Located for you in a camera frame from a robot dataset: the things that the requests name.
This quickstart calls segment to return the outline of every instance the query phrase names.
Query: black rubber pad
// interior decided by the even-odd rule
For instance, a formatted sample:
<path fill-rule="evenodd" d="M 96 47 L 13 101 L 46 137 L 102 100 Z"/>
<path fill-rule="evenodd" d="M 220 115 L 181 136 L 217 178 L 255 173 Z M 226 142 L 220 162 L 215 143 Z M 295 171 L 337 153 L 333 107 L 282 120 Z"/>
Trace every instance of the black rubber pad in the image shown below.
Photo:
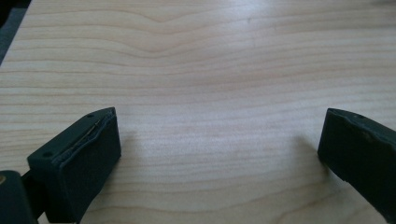
<path fill-rule="evenodd" d="M 80 222 L 120 158 L 115 108 L 79 119 L 28 157 L 45 185 L 50 222 Z"/>
<path fill-rule="evenodd" d="M 396 223 L 396 132 L 366 117 L 328 109 L 318 155 L 389 223 Z"/>
<path fill-rule="evenodd" d="M 21 176 L 15 171 L 0 171 L 0 223 L 37 224 Z"/>

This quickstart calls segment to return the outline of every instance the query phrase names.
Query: screw hole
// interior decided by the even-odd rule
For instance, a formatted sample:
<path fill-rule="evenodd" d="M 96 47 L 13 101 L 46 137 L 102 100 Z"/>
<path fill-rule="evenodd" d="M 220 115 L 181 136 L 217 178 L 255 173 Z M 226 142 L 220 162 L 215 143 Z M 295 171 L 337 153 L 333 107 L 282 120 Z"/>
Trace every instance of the screw hole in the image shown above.
<path fill-rule="evenodd" d="M 51 157 L 52 156 L 52 152 L 46 152 L 43 154 L 43 157 Z"/>

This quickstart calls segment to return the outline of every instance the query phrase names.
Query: wooden table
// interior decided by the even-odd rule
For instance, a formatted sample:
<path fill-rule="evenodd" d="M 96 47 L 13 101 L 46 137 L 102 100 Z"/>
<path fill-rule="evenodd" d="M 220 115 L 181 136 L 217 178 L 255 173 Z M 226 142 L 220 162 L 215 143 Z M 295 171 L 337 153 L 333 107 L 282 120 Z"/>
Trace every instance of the wooden table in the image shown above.
<path fill-rule="evenodd" d="M 33 0 L 0 68 L 0 169 L 115 106 L 122 158 L 82 223 L 385 223 L 316 150 L 328 107 L 396 128 L 395 19 L 387 0 Z"/>

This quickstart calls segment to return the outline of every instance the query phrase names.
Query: wood grain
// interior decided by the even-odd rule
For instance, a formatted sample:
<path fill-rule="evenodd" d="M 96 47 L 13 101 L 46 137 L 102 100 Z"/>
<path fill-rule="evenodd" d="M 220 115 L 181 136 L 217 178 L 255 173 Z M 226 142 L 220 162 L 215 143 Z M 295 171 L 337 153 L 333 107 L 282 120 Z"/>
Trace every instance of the wood grain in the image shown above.
<path fill-rule="evenodd" d="M 385 223 L 316 150 L 328 107 L 396 129 L 395 19 L 381 0 L 34 0 L 0 68 L 0 169 L 115 106 L 122 158 L 82 223 Z"/>

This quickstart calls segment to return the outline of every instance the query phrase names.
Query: table surface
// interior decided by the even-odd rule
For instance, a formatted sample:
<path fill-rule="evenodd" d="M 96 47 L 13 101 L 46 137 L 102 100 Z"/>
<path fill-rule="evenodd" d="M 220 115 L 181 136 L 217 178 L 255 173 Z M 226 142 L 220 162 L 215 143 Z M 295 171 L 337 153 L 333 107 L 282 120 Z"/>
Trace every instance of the table surface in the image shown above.
<path fill-rule="evenodd" d="M 82 223 L 385 223 L 317 148 L 328 107 L 396 128 L 395 19 L 387 0 L 33 0 L 0 68 L 0 169 L 115 106 L 122 158 Z"/>

